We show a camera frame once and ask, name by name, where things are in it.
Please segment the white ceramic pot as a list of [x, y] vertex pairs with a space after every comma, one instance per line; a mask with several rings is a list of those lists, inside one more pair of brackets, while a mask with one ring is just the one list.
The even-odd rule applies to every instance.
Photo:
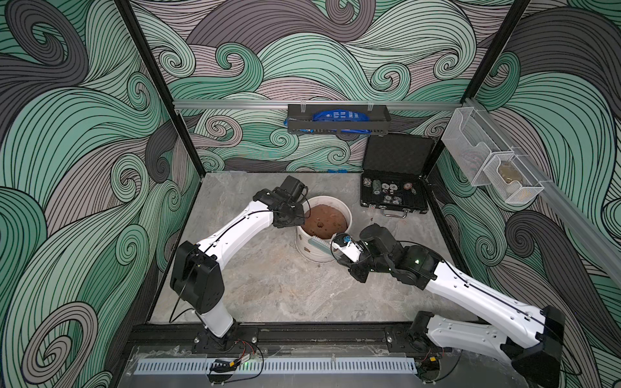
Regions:
[[335, 197], [318, 196], [302, 202], [305, 223], [296, 229], [295, 244], [306, 259], [326, 264], [333, 260], [331, 240], [335, 234], [348, 232], [352, 222], [349, 207]]

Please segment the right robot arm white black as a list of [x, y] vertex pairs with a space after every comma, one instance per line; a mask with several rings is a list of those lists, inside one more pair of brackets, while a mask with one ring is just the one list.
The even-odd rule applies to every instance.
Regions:
[[557, 387], [564, 374], [564, 313], [536, 307], [505, 295], [447, 262], [417, 242], [400, 241], [372, 224], [358, 239], [334, 236], [331, 249], [351, 277], [366, 282], [370, 273], [388, 273], [397, 281], [428, 291], [470, 311], [481, 323], [455, 321], [420, 312], [412, 323], [413, 341], [428, 347], [478, 353], [510, 364], [525, 380]]

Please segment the green scrub brush white bristles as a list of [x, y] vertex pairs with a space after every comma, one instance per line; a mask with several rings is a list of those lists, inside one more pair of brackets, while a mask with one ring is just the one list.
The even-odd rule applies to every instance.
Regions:
[[331, 255], [333, 253], [332, 241], [330, 239], [320, 239], [317, 236], [311, 236], [307, 242], [314, 248], [321, 250], [323, 253]]

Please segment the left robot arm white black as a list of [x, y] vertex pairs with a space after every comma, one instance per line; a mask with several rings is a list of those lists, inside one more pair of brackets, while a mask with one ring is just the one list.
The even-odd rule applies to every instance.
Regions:
[[202, 322], [208, 341], [223, 350], [236, 340], [238, 323], [223, 302], [223, 269], [261, 231], [302, 226], [308, 187], [287, 176], [272, 189], [257, 192], [244, 210], [223, 228], [198, 243], [183, 242], [176, 250], [170, 287]]

